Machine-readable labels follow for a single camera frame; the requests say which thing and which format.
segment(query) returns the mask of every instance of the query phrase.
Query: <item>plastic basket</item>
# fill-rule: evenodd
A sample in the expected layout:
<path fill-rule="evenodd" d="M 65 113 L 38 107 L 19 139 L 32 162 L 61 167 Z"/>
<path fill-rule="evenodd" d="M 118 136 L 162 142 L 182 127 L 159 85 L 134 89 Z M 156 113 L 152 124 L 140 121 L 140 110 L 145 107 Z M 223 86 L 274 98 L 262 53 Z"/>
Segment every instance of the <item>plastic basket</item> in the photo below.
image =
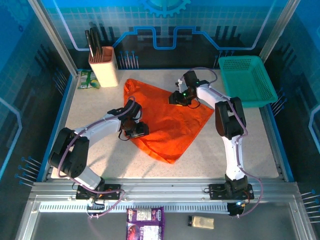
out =
<path fill-rule="evenodd" d="M 258 56 L 226 56 L 219 59 L 226 94 L 239 97 L 244 108 L 260 108 L 278 100 L 277 93 Z"/>

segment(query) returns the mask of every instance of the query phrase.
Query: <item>robotic arm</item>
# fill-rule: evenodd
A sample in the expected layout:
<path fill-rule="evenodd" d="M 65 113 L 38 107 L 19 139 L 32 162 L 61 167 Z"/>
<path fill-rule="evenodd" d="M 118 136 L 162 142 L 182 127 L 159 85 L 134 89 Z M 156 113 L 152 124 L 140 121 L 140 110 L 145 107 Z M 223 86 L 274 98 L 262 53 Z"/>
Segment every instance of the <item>robotic arm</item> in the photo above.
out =
<path fill-rule="evenodd" d="M 52 147 L 49 164 L 58 168 L 70 142 L 77 134 L 86 130 L 75 140 L 73 149 L 68 151 L 60 170 L 91 190 L 103 191 L 105 181 L 87 166 L 89 148 L 107 135 L 116 132 L 119 132 L 120 138 L 124 131 L 127 139 L 148 135 L 149 128 L 144 122 L 140 122 L 141 116 L 142 107 L 137 102 L 128 100 L 124 107 L 108 111 L 105 116 L 95 122 L 96 124 L 91 123 L 74 130 L 63 128 Z"/>
<path fill-rule="evenodd" d="M 238 141 L 238 159 L 236 140 L 244 134 L 244 130 L 232 115 L 232 110 L 226 99 L 229 99 L 240 120 L 246 126 L 246 119 L 240 98 L 228 97 L 214 88 L 209 87 L 209 82 L 199 80 L 194 71 L 183 75 L 184 82 L 179 80 L 176 85 L 179 91 L 175 91 L 169 97 L 169 104 L 188 106 L 192 99 L 201 99 L 215 109 L 215 127 L 222 137 L 226 154 L 225 189 L 232 197 L 234 194 L 246 191 L 248 178 L 241 171 L 243 168 L 242 138 Z"/>

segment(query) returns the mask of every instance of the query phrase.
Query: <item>knife block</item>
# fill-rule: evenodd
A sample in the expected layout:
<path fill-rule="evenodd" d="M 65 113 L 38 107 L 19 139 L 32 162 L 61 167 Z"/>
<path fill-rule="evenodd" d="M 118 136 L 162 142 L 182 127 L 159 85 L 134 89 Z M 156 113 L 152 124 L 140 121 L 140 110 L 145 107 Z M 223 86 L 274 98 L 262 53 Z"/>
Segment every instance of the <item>knife block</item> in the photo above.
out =
<path fill-rule="evenodd" d="M 89 64 L 102 88 L 119 84 L 117 59 L 112 46 L 103 46 L 102 54 L 97 49 L 94 57 L 89 54 Z"/>

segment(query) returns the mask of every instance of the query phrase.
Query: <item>metal base plate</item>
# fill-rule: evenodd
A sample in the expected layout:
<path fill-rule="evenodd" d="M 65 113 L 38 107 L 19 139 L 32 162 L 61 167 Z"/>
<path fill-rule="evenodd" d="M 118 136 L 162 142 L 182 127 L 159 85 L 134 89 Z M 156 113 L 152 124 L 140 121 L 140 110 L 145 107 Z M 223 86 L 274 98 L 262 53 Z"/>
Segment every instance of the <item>metal base plate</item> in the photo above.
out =
<path fill-rule="evenodd" d="M 120 184 L 105 184 L 103 191 L 112 191 L 112 190 L 117 190 L 120 188 L 121 188 Z M 118 200 L 120 198 L 120 192 L 119 193 L 113 192 L 113 193 L 109 193 L 109 194 L 103 194 L 101 196 L 100 196 L 100 194 L 98 194 L 98 195 L 99 195 L 97 198 L 98 200 Z M 76 191 L 75 199 L 88 200 L 90 197 L 96 198 L 97 194 L 92 193 L 79 185 L 77 188 L 77 191 Z"/>
<path fill-rule="evenodd" d="M 250 200 L 255 199 L 254 191 L 252 185 L 248 184 L 247 195 Z M 210 184 L 209 185 L 210 200 L 246 200 L 248 196 L 242 191 L 235 193 L 232 198 L 227 196 L 227 191 L 225 191 L 224 184 Z"/>

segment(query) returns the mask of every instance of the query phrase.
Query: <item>orange fabric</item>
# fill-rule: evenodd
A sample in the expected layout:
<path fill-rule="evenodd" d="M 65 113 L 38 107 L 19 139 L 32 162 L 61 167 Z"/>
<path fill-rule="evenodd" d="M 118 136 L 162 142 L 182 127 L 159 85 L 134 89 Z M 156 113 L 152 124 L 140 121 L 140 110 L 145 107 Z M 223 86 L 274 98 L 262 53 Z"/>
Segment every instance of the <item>orange fabric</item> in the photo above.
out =
<path fill-rule="evenodd" d="M 124 85 L 124 102 L 129 96 L 142 106 L 142 120 L 150 134 L 131 141 L 150 157 L 173 164 L 185 152 L 206 124 L 213 110 L 201 104 L 196 109 L 171 105 L 171 92 L 128 79 Z"/>

